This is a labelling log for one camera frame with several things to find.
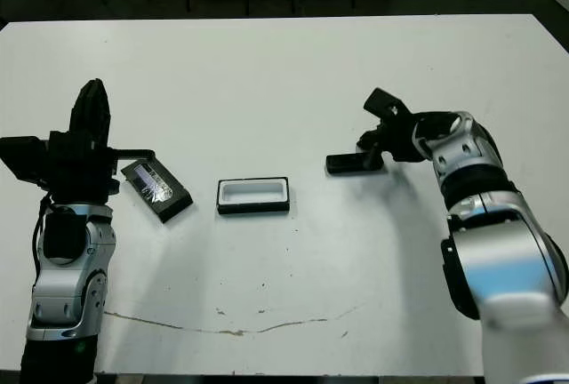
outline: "table surface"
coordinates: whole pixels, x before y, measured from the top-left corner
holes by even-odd
[[[0,32],[0,135],[66,130],[99,77],[109,145],[153,148],[195,203],[165,225],[124,182],[97,370],[475,375],[479,324],[441,268],[428,163],[330,177],[377,119],[470,111],[569,252],[569,55],[532,16],[12,23]],[[289,178],[288,214],[220,216],[219,179]],[[0,368],[18,369],[42,192],[0,166]]]

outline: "black robot arm segment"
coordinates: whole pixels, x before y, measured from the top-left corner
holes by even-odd
[[[481,321],[486,382],[569,380],[565,257],[509,181],[490,133],[469,113],[414,114],[380,89],[365,109],[381,123],[361,149],[433,163],[448,210],[445,278],[455,307]]]
[[[47,190],[32,240],[32,289],[20,382],[91,382],[116,245],[108,196],[119,159],[151,150],[107,146],[110,113],[101,80],[79,93],[67,132],[0,138],[0,159],[17,179]]]

